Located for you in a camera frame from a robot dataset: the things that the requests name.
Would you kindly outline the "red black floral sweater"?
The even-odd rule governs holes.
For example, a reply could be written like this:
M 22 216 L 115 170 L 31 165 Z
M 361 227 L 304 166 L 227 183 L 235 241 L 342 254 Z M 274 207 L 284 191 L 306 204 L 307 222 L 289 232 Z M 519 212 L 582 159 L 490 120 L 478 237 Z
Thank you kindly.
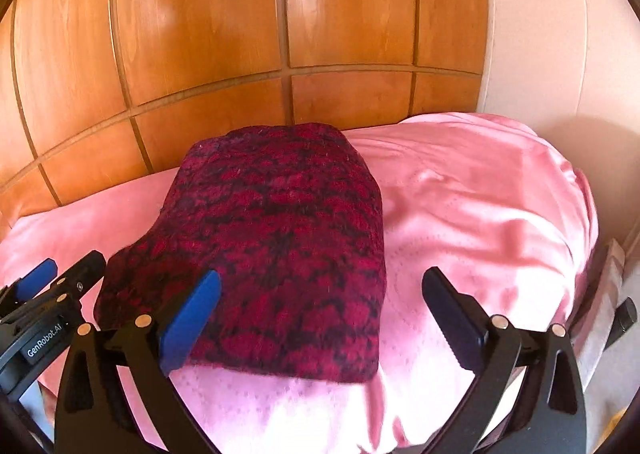
M 107 261 L 93 314 L 127 324 L 219 275 L 189 360 L 362 384 L 378 371 L 383 204 L 366 162 L 321 123 L 195 143 L 151 228 Z

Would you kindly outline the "black furniture leg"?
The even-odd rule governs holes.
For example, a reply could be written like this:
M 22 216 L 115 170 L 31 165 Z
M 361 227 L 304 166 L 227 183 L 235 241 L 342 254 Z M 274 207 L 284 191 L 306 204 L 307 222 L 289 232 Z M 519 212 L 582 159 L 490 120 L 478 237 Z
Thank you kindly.
M 605 349 L 612 347 L 617 340 L 620 340 L 634 324 L 638 322 L 638 310 L 634 300 L 626 297 L 623 302 L 616 307 L 613 323 L 605 342 Z

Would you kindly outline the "pink satin bedspread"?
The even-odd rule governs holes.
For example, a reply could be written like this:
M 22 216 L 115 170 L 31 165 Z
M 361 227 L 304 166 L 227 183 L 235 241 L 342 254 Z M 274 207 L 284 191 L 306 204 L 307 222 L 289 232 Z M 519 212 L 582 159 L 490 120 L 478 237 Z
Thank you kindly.
M 523 123 L 421 115 L 346 134 L 380 186 L 387 293 L 370 384 L 186 367 L 171 379 L 226 453 L 387 453 L 422 444 L 472 380 L 422 299 L 437 266 L 520 328 L 565 322 L 598 238 L 585 175 Z

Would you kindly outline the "wooden panelled headboard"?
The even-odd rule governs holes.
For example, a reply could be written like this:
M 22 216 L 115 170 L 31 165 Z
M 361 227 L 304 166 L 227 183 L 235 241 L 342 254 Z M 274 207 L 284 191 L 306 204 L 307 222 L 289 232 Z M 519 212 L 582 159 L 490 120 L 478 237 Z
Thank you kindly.
M 1 0 L 1 228 L 245 125 L 473 111 L 488 0 Z

